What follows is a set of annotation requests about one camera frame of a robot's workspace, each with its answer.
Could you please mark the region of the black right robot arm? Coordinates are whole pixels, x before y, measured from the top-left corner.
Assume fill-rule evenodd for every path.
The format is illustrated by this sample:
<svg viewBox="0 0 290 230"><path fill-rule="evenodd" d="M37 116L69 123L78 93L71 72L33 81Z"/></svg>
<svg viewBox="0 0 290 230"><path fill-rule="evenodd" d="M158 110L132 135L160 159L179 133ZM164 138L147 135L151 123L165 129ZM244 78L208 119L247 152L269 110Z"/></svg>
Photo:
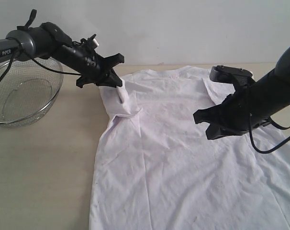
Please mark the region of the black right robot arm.
<svg viewBox="0 0 290 230"><path fill-rule="evenodd" d="M206 130L209 140L241 136L249 129L269 123L273 114L290 105L290 47L275 68L258 81L246 69L223 65L213 66L209 78L232 84L234 93L221 104L197 110L193 114L195 123L209 124Z"/></svg>

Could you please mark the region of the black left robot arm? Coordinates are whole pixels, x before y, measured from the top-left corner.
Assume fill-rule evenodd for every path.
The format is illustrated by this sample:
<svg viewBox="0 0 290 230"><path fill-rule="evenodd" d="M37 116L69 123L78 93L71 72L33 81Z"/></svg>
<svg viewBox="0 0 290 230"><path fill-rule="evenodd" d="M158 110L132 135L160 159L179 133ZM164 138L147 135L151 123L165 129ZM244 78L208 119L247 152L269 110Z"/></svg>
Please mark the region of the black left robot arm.
<svg viewBox="0 0 290 230"><path fill-rule="evenodd" d="M18 26L0 39L0 63L10 59L28 61L30 59L53 58L76 71L79 78L76 85L121 87L120 77L113 67L124 62L120 53L102 57L96 53L98 47L96 35L79 42L73 41L56 24L46 22L39 27Z"/></svg>

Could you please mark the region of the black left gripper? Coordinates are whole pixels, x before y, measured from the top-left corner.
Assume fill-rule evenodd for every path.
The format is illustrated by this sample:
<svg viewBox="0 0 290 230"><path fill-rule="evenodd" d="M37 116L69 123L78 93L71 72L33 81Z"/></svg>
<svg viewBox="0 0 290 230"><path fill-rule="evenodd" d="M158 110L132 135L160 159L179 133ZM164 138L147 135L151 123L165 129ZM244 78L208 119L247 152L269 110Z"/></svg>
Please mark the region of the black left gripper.
<svg viewBox="0 0 290 230"><path fill-rule="evenodd" d="M86 84L93 83L97 86L122 87L122 79L112 69L121 63L124 63L124 56L120 53L103 57L101 63L100 59L88 59L86 57L85 61L79 61L77 63L76 71L81 76L76 80L76 86L82 88ZM110 71L103 73L101 68L110 69Z"/></svg>

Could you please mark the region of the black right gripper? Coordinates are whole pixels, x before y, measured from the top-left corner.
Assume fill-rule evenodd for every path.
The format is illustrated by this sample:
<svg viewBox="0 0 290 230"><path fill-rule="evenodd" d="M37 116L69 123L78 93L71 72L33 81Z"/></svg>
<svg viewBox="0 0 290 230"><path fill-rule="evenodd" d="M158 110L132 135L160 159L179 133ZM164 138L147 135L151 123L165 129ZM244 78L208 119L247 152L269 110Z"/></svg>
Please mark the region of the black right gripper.
<svg viewBox="0 0 290 230"><path fill-rule="evenodd" d="M193 114L196 124L209 123L205 131L208 140L242 136L251 128L268 122L271 116L271 90L246 88L235 92L221 105L199 109Z"/></svg>

